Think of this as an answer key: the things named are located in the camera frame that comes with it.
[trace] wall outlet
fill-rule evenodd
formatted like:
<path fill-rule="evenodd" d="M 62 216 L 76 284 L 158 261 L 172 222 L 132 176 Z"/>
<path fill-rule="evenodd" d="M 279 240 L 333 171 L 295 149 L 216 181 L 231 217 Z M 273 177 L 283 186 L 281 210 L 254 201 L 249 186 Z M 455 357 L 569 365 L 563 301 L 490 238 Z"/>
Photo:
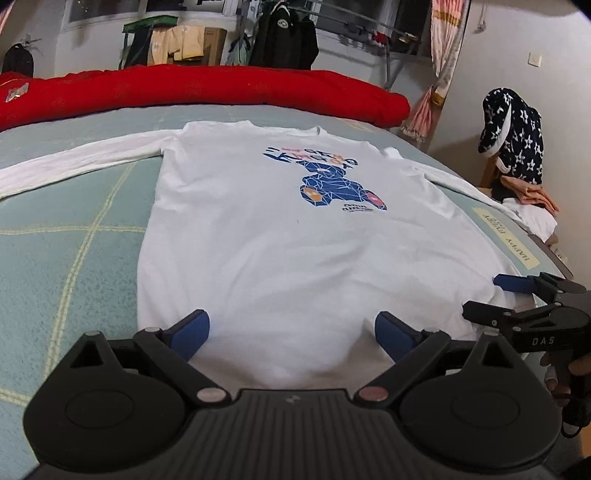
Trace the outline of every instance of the wall outlet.
<path fill-rule="evenodd" d="M 533 65 L 534 67 L 541 67 L 542 66 L 542 55 L 539 53 L 530 52 L 530 57 L 527 60 L 527 63 Z"/>

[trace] bed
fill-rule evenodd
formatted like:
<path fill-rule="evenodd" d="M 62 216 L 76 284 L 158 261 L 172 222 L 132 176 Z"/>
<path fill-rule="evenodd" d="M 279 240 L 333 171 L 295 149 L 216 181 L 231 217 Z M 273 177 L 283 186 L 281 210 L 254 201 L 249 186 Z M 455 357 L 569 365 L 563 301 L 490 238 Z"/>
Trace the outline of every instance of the bed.
<path fill-rule="evenodd" d="M 92 141 L 180 129 L 190 121 L 246 119 L 261 127 L 320 125 L 331 134 L 368 141 L 380 149 L 395 147 L 406 158 L 449 171 L 371 124 L 269 105 L 123 108 L 25 125 L 0 133 L 0 168 Z M 100 329 L 108 338 L 129 337 L 136 331 L 137 262 L 160 164 L 161 158 L 154 157 L 111 167 L 0 202 L 2 480 L 22 478 L 35 465 L 21 417 L 28 400 L 69 346 L 88 330 Z M 552 259 L 501 212 L 442 190 L 521 274 L 560 274 Z M 491 222 L 491 216 L 497 223 Z M 498 222 L 512 241 L 499 233 Z M 527 249 L 526 259 L 522 247 Z"/>

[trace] red blanket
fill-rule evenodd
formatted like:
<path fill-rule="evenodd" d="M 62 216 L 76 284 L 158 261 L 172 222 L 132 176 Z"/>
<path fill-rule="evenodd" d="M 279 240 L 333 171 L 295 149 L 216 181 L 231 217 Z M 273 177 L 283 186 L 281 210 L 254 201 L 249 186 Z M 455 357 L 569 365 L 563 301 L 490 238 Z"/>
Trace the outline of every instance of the red blanket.
<path fill-rule="evenodd" d="M 5 102 L 11 89 L 28 92 Z M 410 106 L 402 95 L 323 70 L 157 65 L 27 79 L 0 75 L 0 131 L 123 107 L 218 103 L 277 105 L 397 127 Z"/>

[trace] striped curtain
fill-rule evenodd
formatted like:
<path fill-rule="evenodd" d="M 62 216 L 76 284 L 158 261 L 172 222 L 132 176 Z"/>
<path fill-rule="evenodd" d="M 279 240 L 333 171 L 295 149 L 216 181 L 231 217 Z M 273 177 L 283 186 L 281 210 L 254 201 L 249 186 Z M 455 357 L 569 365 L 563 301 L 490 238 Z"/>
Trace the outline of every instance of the striped curtain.
<path fill-rule="evenodd" d="M 433 123 L 432 103 L 441 107 L 447 96 L 462 46 L 469 0 L 433 0 L 431 7 L 431 57 L 437 82 L 413 108 L 401 131 L 423 143 Z"/>
<path fill-rule="evenodd" d="M 0 12 L 0 34 L 2 30 L 4 30 L 4 25 L 6 24 L 6 20 L 8 20 L 8 15 L 10 14 L 10 10 L 14 6 L 14 2 L 17 0 L 13 0 L 2 12 Z"/>

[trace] blue gripper pad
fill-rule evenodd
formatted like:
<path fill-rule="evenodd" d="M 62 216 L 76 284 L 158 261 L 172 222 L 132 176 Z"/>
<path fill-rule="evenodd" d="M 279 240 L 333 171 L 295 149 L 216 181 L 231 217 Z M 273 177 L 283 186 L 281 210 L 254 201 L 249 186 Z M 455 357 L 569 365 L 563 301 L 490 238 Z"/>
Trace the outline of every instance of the blue gripper pad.
<path fill-rule="evenodd" d="M 374 331 L 379 345 L 395 362 L 423 341 L 423 336 L 419 332 L 389 312 L 378 314 Z"/>
<path fill-rule="evenodd" d="M 203 310 L 196 310 L 168 332 L 171 333 L 168 346 L 188 362 L 209 337 L 209 316 Z"/>
<path fill-rule="evenodd" d="M 535 282 L 531 277 L 499 274 L 492 282 L 503 290 L 514 293 L 532 294 L 535 289 Z"/>

